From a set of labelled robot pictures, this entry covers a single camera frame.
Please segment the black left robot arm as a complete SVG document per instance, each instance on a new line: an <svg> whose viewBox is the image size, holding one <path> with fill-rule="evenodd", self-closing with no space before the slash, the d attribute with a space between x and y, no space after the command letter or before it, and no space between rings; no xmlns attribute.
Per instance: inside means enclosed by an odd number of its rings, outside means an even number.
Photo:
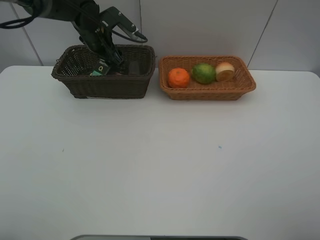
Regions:
<svg viewBox="0 0 320 240"><path fill-rule="evenodd" d="M80 41L89 50L105 60L109 66L118 66L122 56L113 43L113 28L125 26L124 15L114 6L100 11L94 0L14 0L29 17L0 24L2 29L17 29L30 24L36 18L72 23Z"/></svg>

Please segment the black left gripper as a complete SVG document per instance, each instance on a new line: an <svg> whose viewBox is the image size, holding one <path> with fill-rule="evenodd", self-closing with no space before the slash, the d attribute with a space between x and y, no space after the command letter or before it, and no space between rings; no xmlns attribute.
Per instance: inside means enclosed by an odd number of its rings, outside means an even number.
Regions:
<svg viewBox="0 0 320 240"><path fill-rule="evenodd" d="M119 66L123 63L121 51L115 48L112 34L107 30L91 32L89 30L79 29L79 39L93 53L107 60L112 66Z"/></svg>

